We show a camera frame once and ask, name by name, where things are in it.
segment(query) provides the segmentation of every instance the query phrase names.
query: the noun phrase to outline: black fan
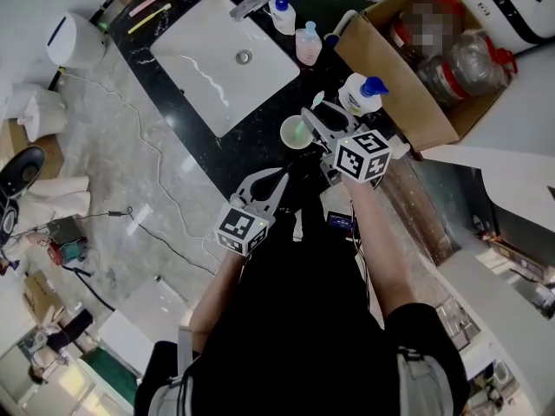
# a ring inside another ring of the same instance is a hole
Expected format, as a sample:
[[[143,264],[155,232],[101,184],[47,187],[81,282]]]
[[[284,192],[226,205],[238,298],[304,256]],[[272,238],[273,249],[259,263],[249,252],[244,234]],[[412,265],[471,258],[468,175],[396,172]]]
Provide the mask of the black fan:
[[[38,179],[44,160],[43,149],[30,146],[10,160],[0,172],[0,248],[8,243],[17,224],[17,199]]]

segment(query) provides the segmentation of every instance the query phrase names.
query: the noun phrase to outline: white cup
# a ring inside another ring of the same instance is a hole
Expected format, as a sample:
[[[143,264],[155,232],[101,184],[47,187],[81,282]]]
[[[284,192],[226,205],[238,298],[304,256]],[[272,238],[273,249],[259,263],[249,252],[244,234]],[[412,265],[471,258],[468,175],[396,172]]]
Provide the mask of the white cup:
[[[283,143],[291,149],[306,148],[314,140],[300,115],[292,115],[285,119],[279,128],[279,136]]]

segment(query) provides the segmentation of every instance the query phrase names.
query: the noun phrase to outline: apriltag cube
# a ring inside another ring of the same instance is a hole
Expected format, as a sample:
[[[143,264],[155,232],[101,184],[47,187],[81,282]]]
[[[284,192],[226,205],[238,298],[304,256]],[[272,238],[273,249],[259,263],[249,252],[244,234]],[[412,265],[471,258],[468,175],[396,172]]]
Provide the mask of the apriltag cube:
[[[388,168],[391,147],[375,129],[337,141],[333,167],[358,183],[382,176]]]
[[[219,212],[215,231],[220,245],[246,256],[266,238],[269,228],[266,219],[225,204]]]

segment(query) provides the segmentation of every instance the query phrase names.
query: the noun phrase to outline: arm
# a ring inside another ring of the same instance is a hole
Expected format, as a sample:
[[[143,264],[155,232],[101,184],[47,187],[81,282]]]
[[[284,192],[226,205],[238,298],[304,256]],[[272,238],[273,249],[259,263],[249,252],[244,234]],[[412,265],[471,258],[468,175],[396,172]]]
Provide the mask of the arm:
[[[408,266],[371,184],[359,184],[347,176],[343,183],[355,207],[370,281],[385,319],[394,309],[416,302]]]
[[[202,353],[208,335],[229,303],[238,285],[245,258],[228,251],[205,294],[193,311],[189,328],[193,333],[193,351]]]

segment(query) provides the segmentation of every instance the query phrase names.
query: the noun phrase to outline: white rectangular sink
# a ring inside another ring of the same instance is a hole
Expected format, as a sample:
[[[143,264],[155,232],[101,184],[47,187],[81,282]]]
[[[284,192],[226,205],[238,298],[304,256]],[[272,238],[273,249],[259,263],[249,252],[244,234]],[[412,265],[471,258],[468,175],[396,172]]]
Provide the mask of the white rectangular sink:
[[[217,137],[299,74],[292,59],[250,18],[232,20],[234,7],[231,0],[201,0],[151,47]]]

